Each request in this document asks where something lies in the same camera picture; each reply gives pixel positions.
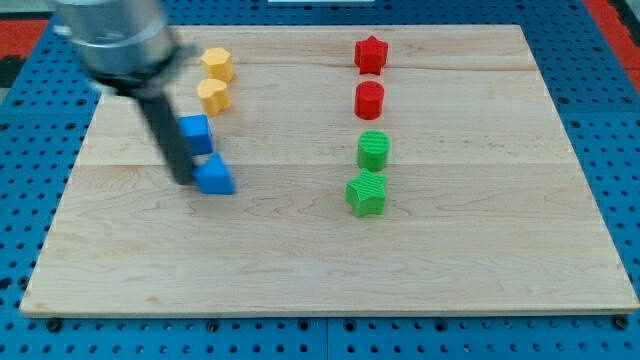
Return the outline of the black pusher stick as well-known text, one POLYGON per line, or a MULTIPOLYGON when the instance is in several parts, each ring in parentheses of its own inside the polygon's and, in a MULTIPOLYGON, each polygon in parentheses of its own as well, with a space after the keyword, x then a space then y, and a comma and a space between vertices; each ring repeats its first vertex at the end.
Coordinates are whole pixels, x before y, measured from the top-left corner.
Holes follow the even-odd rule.
POLYGON ((161 92, 154 97, 137 98, 138 106, 175 182, 193 182, 194 162, 191 149, 177 122, 168 97, 161 92))

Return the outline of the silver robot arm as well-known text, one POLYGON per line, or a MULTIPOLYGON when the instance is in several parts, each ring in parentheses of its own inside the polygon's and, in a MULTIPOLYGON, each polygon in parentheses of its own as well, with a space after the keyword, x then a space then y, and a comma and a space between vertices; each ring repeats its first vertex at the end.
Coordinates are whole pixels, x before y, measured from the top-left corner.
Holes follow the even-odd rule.
POLYGON ((193 181, 194 162, 165 92, 192 54, 179 43, 160 2, 57 0, 58 33, 76 48, 100 89, 136 101, 176 183, 193 181))

